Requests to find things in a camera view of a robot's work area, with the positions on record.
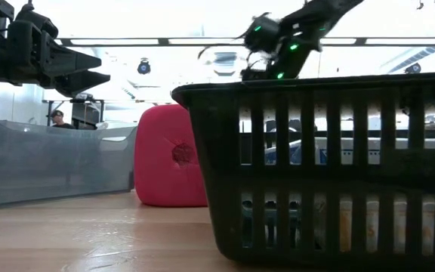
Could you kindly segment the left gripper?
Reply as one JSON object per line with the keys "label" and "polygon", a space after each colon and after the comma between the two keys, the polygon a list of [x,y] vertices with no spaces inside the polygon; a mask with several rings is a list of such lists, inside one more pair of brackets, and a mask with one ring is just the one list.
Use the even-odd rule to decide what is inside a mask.
{"label": "left gripper", "polygon": [[13,85],[37,84],[75,97],[110,80],[110,75],[86,71],[100,65],[100,58],[58,45],[29,21],[15,20],[8,27],[8,82]]}

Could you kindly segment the grey translucent bin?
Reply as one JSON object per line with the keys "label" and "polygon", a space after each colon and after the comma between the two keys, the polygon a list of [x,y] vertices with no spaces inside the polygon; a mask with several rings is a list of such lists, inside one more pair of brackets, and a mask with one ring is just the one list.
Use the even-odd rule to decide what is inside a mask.
{"label": "grey translucent bin", "polygon": [[0,121],[0,205],[130,190],[136,134]]}

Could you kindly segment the pink foam die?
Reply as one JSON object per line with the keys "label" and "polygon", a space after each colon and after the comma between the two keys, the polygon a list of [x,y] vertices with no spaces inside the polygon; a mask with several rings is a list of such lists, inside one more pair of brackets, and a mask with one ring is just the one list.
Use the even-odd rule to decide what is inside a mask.
{"label": "pink foam die", "polygon": [[149,206],[206,207],[190,114],[178,104],[146,110],[137,126],[134,185]]}

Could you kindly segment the ceiling air vent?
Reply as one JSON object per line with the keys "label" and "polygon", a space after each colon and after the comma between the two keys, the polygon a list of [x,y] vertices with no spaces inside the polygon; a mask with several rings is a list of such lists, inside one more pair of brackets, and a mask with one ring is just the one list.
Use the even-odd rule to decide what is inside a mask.
{"label": "ceiling air vent", "polygon": [[215,52],[213,70],[218,76],[232,76],[236,72],[236,52]]}

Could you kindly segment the person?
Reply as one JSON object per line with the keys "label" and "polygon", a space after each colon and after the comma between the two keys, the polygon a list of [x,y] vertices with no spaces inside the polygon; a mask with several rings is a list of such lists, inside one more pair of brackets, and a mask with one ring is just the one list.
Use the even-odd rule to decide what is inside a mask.
{"label": "person", "polygon": [[53,122],[53,127],[55,128],[68,128],[68,129],[75,129],[76,127],[74,125],[71,125],[69,123],[64,122],[63,120],[64,114],[60,110],[55,110],[51,113],[51,120]]}

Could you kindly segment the black slotted basket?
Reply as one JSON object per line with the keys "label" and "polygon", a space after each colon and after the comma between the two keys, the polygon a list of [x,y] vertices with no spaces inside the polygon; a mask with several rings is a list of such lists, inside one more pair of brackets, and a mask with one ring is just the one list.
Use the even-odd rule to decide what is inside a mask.
{"label": "black slotted basket", "polygon": [[[435,73],[185,85],[219,251],[259,265],[435,272]],[[327,163],[316,164],[316,138]],[[353,163],[341,139],[353,138]],[[368,138],[381,139],[369,164]],[[395,147],[407,138],[408,147]],[[301,140],[301,164],[288,145]],[[264,150],[276,148],[276,164]]]}

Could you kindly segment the white blue small box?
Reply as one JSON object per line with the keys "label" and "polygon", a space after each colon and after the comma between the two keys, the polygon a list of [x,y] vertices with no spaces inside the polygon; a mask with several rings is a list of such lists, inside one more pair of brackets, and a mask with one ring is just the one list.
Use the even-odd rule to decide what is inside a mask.
{"label": "white blue small box", "polygon": [[[291,165],[301,164],[301,140],[292,141],[288,145],[289,148],[289,163]],[[266,165],[276,164],[276,148],[270,147],[264,150],[264,163]]]}

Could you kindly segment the ceiling light bar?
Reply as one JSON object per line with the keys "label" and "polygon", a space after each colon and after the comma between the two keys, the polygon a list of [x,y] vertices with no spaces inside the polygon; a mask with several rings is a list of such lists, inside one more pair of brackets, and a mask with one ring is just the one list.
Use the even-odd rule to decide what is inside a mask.
{"label": "ceiling light bar", "polygon": [[[204,47],[209,45],[241,46],[244,39],[218,37],[84,39],[60,38],[66,47]],[[321,39],[327,47],[435,47],[435,37],[328,37]]]}

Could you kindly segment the white background counter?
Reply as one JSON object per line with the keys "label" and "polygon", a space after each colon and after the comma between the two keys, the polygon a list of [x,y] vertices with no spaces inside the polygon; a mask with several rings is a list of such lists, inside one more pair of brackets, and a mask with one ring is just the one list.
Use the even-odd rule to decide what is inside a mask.
{"label": "white background counter", "polygon": [[[407,138],[397,138],[395,147],[406,149],[408,147]],[[435,138],[424,140],[425,149],[435,149]],[[381,139],[368,138],[368,161],[369,164],[377,165],[380,163]],[[327,163],[327,138],[316,138],[316,164],[325,165]],[[351,165],[353,163],[353,138],[341,139],[341,163]]]}

